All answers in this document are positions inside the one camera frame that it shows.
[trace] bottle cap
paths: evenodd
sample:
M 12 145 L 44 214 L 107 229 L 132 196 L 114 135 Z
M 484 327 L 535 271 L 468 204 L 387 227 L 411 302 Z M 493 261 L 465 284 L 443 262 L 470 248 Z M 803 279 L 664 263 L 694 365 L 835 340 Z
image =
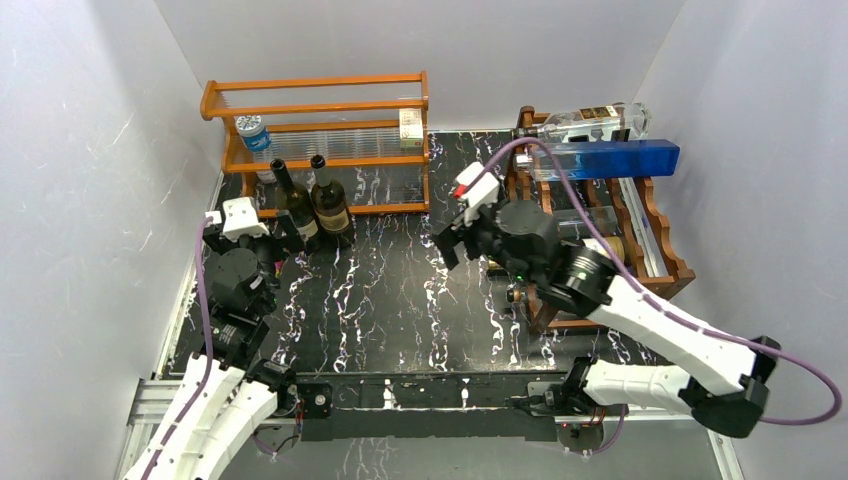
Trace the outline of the bottle cap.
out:
M 314 157 L 312 157 L 309 163 L 310 165 L 312 165 L 312 168 L 323 168 L 324 165 L 327 164 L 326 160 L 324 160 L 324 157 L 322 157 L 321 155 L 315 155 Z
M 259 135 L 265 125 L 262 123 L 261 115 L 245 115 L 236 117 L 236 130 L 242 137 L 253 137 Z

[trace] white panel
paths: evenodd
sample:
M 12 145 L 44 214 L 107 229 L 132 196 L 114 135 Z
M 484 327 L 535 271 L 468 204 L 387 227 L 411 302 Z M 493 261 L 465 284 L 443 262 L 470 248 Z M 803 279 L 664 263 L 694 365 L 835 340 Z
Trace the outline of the white panel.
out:
M 157 4 L 203 84 L 427 70 L 430 127 L 458 129 L 632 98 L 683 0 Z
M 848 4 L 690 0 L 636 99 L 681 146 L 658 179 L 675 249 L 697 279 L 675 303 L 723 330 L 767 334 L 848 389 Z M 823 412 L 826 389 L 782 363 L 767 415 Z M 844 412 L 759 425 L 734 441 L 746 478 L 844 478 Z
M 109 478 L 217 179 L 149 1 L 0 6 L 2 478 Z

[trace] small box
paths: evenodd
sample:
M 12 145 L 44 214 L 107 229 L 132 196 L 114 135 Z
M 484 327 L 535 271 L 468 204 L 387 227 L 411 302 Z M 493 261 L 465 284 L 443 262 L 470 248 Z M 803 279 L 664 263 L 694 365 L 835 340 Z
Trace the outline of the small box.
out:
M 400 148 L 421 148 L 424 143 L 421 110 L 401 108 L 398 112 L 400 112 Z

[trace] orange wooden rack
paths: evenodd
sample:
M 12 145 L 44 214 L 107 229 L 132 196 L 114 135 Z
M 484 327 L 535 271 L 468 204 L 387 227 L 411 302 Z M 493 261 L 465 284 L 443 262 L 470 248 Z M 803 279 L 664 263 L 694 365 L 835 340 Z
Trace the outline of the orange wooden rack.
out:
M 420 83 L 420 96 L 417 98 L 404 98 L 402 100 L 384 100 L 367 102 L 347 103 L 322 103 L 308 105 L 264 105 L 264 106 L 230 106 L 228 92 L 246 90 L 273 90 L 311 87 L 334 87 L 375 85 L 390 83 Z M 290 80 L 263 80 L 253 82 L 216 82 L 209 81 L 203 92 L 200 102 L 200 115 L 204 120 L 220 118 L 226 127 L 226 147 L 221 158 L 221 170 L 224 173 L 241 174 L 242 196 L 253 196 L 256 187 L 256 172 L 270 170 L 267 163 L 254 163 L 252 156 L 241 140 L 235 127 L 235 117 L 243 115 L 262 115 L 263 118 L 271 118 L 277 115 L 289 114 L 315 114 L 353 112 L 364 110 L 394 110 L 414 108 L 421 110 L 421 118 L 424 126 L 424 138 L 421 148 L 415 149 L 410 155 L 402 156 L 374 156 L 368 158 L 328 158 L 329 168 L 354 168 L 354 167 L 384 167 L 384 166 L 414 166 L 419 165 L 421 170 L 422 202 L 377 204 L 377 205 L 351 205 L 353 214 L 384 214 L 384 213 L 425 213 L 430 211 L 429 193 L 429 151 L 427 141 L 427 109 L 429 107 L 429 93 L 427 86 L 427 72 L 421 71 L 412 74 L 398 75 L 368 75 L 358 77 L 331 77 L 331 78 L 301 78 Z M 334 132 L 341 130 L 371 130 L 387 129 L 396 131 L 400 126 L 397 114 L 394 118 L 385 120 L 345 121 L 345 122 L 322 122 L 322 123 L 284 123 L 267 124 L 268 132 L 275 134 L 298 134 L 303 132 Z M 309 159 L 287 160 L 286 166 L 290 170 L 304 170 L 310 168 Z M 262 218 L 273 218 L 276 211 L 263 209 L 259 212 Z

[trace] black marble surface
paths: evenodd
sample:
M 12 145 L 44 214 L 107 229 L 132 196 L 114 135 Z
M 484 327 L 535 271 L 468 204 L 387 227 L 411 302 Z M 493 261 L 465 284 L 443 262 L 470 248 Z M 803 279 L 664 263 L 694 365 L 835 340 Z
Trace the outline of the black marble surface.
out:
M 428 232 L 455 215 L 446 203 L 451 181 L 469 162 L 485 162 L 507 141 L 506 133 L 432 134 L 430 214 L 357 216 L 352 249 L 290 258 L 280 278 L 279 308 L 266 317 L 271 332 L 260 355 L 299 373 L 554 372 L 568 370 L 575 357 L 585 355 L 616 363 L 662 362 L 614 330 L 529 334 L 525 313 L 504 300 L 513 279 L 487 277 L 482 260 L 451 272 L 444 268 Z M 387 170 L 373 170 L 354 172 L 343 182 L 352 203 L 374 202 L 375 195 L 392 198 Z M 226 179 L 219 202 L 238 196 L 240 183 L 238 177 Z M 568 208 L 560 189 L 553 188 L 555 208 Z M 199 327 L 193 305 L 166 378 L 179 376 L 189 353 L 200 347 Z

